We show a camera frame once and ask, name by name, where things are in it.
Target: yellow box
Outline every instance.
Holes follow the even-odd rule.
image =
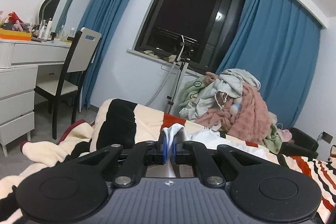
[[[32,37],[30,32],[17,32],[0,29],[0,38],[12,40],[26,40],[29,41]]]

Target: wall outlet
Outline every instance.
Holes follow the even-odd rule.
[[[327,132],[322,132],[322,140],[325,140],[327,143],[331,143],[334,137],[328,134]]]

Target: white drawer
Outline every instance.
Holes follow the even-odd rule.
[[[68,50],[69,48],[66,47],[16,43],[13,51],[12,65],[62,62],[65,61]]]
[[[0,124],[34,110],[34,91],[0,100]]]
[[[0,98],[34,89],[36,75],[37,67],[0,72]]]
[[[34,112],[5,123],[0,126],[0,142],[1,144],[6,145],[23,134],[33,130],[34,127]]]

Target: curtain fold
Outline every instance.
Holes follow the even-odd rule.
[[[95,86],[100,66],[110,45],[113,34],[125,11],[129,0],[91,0],[79,23],[82,27],[100,32],[101,42],[96,50],[93,63],[89,66],[82,94],[82,106],[90,106],[90,97]],[[77,75],[69,77],[72,82],[78,79]]]
[[[292,127],[308,95],[321,25],[296,0],[246,0],[237,34],[219,65],[249,71],[268,110]]]

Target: vanity mirror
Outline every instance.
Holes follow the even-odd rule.
[[[52,19],[51,32],[58,33],[65,25],[72,0],[45,0],[39,11],[39,22]]]

